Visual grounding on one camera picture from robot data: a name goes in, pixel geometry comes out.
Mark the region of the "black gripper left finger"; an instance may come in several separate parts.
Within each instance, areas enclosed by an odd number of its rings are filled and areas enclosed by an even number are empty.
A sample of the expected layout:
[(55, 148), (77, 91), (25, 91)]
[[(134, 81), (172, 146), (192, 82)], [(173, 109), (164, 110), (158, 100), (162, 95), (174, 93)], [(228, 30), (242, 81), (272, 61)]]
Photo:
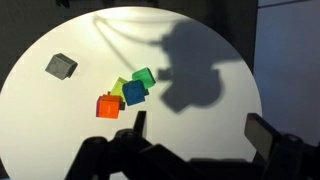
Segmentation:
[(146, 111), (139, 111), (137, 113), (136, 119), (135, 119), (135, 123), (133, 126), (133, 130), (139, 134), (140, 136), (143, 135), (143, 131), (144, 131), (144, 125), (145, 125), (145, 120), (146, 120)]

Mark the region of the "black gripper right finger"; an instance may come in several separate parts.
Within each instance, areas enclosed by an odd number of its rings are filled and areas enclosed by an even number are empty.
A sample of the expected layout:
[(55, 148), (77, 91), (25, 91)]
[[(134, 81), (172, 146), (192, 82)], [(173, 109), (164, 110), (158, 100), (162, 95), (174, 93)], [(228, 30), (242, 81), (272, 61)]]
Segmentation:
[(256, 113), (248, 113), (244, 135), (264, 160), (267, 160), (281, 134)]

